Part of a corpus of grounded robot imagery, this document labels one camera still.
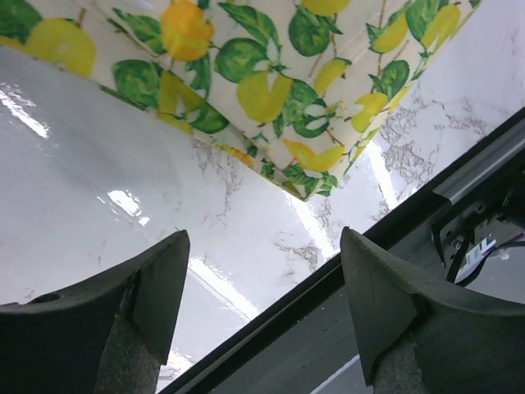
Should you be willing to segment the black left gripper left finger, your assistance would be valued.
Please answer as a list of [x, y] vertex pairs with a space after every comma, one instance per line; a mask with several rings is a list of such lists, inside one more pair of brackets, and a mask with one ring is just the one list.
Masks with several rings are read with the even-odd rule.
[[189, 262], [178, 231], [132, 259], [1, 308], [4, 393], [153, 393]]

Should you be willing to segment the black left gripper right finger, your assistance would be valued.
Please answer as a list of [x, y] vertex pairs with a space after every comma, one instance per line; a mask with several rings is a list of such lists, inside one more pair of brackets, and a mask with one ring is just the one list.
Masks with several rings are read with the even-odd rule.
[[340, 257], [374, 392], [523, 392], [522, 304], [435, 277], [349, 228]]

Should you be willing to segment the yellow floral print cloth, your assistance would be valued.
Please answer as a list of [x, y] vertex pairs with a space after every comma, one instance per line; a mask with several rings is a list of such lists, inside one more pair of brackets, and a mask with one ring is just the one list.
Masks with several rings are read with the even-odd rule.
[[4, 1], [1, 43], [329, 196], [477, 1]]

